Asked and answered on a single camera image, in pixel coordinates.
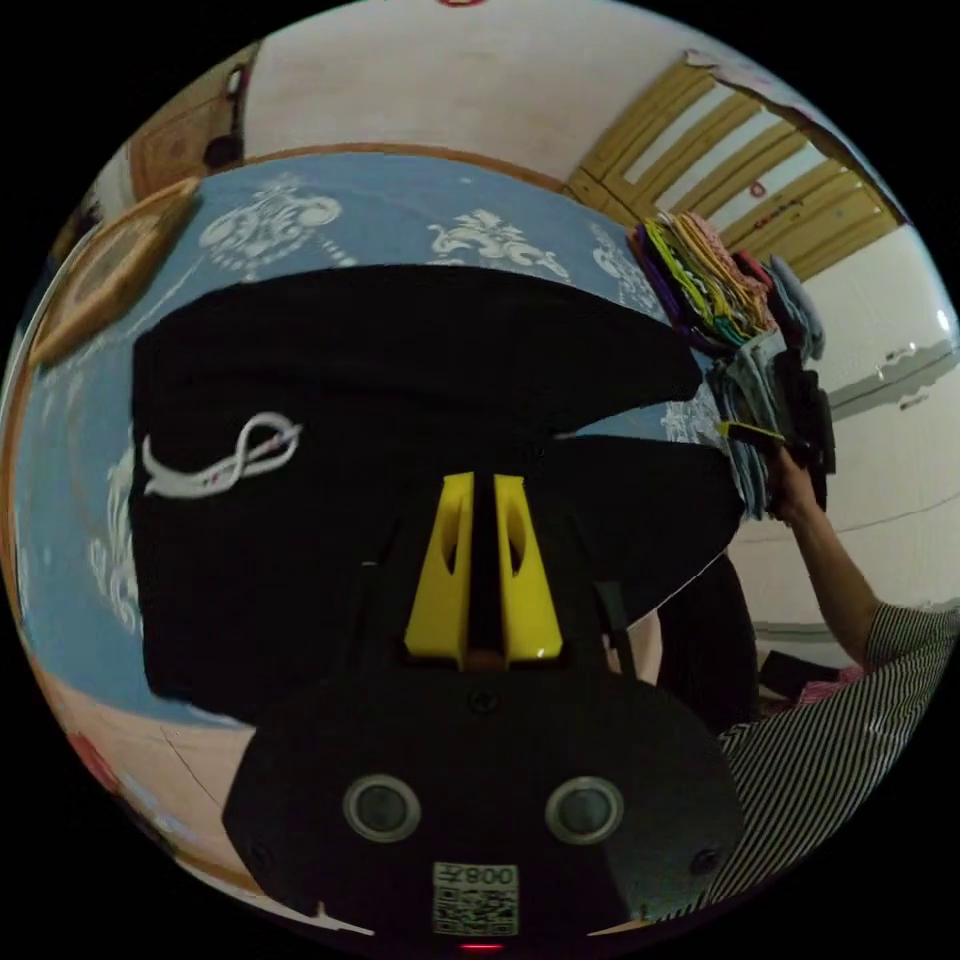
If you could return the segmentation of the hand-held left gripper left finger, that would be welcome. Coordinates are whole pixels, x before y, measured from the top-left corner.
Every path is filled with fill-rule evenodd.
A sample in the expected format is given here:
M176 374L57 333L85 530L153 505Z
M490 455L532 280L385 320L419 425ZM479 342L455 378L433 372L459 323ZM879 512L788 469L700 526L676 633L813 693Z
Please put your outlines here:
M474 488L472 473L443 479L404 635L412 658L458 670L467 650Z

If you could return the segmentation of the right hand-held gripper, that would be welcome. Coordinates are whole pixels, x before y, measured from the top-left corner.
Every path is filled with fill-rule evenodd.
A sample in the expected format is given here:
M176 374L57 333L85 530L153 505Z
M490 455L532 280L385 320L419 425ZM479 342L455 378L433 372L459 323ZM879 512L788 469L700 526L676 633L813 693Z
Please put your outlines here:
M828 478L836 474L836 444L827 393L820 387L814 370L805 369L799 359L776 360L776 384L790 424L788 444L795 461L811 479L815 499L827 509ZM725 439L746 445L783 445L785 438L773 431L738 421L721 421L718 433Z

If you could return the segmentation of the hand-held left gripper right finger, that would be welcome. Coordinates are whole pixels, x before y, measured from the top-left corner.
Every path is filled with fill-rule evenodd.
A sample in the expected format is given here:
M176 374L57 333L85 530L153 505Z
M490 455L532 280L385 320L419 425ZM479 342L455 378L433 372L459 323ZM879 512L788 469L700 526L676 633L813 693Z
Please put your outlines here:
M509 666L559 657L563 637L539 548L524 480L496 474L501 621Z

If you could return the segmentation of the person's right hand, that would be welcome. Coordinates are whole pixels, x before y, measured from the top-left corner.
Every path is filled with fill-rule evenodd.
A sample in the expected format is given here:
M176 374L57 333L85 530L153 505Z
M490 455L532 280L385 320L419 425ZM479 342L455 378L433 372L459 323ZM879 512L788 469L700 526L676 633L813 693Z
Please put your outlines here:
M780 522L793 528L819 510L807 469L801 467L783 446L768 458L768 479L769 512Z

